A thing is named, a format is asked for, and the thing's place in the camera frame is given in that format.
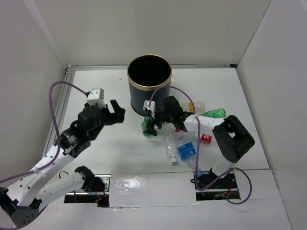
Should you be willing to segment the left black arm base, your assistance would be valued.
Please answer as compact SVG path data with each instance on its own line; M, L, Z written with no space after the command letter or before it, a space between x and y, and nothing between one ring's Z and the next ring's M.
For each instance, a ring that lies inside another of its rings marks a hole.
M84 180L80 189L69 192L64 197L65 204L96 204L109 207L109 187L111 175L95 175L86 166L75 169Z

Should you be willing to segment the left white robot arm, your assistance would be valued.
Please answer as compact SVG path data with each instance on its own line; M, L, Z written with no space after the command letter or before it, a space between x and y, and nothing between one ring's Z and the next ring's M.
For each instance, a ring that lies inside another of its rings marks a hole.
M86 166L79 166L73 172L50 182L62 168L75 160L90 147L104 126L123 123L125 109L116 100L111 100L114 112L107 106L85 104L77 120L64 130L49 152L31 169L33 174L21 177L9 187L0 189L0 206L11 218L16 228L23 228L33 222L54 200L75 190L93 192L104 183Z

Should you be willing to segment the crushed clear bottle white cap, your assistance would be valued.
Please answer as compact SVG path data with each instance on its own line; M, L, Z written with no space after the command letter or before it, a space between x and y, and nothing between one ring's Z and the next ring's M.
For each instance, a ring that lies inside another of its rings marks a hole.
M177 159L176 159L177 149L176 149L175 143L173 142L172 137L169 134L166 134L163 137L163 141L164 141L166 155L168 156L171 164L173 166L176 166L177 165Z

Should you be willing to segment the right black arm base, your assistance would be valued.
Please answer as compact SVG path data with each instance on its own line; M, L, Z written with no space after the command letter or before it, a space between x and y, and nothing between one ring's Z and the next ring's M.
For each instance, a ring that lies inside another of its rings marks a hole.
M199 187L206 187L215 178L216 176L214 176L211 171L200 172L200 175L198 176ZM217 180L217 182L215 182L205 191L199 191L197 188L195 189L197 201L226 200L226 196L229 193L229 199L240 199L236 178L232 172Z

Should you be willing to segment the small green plastic bottle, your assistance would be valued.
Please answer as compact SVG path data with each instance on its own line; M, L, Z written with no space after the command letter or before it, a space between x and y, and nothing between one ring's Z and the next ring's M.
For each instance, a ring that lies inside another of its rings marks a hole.
M151 122L150 116L145 116L141 124L142 133L146 137L156 136L154 124Z

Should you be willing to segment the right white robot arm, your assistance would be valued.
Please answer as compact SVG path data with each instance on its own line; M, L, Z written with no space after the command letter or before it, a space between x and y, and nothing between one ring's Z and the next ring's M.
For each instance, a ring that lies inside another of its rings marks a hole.
M144 101L143 109L149 115L149 120L143 128L144 134L157 136L155 127L161 129L164 124L172 124L179 131L195 133L198 145L203 134L214 136L222 154L209 170L209 182L215 188L225 184L226 175L255 144L252 135L236 116L214 118L187 112L174 96L163 100L162 109L150 100Z

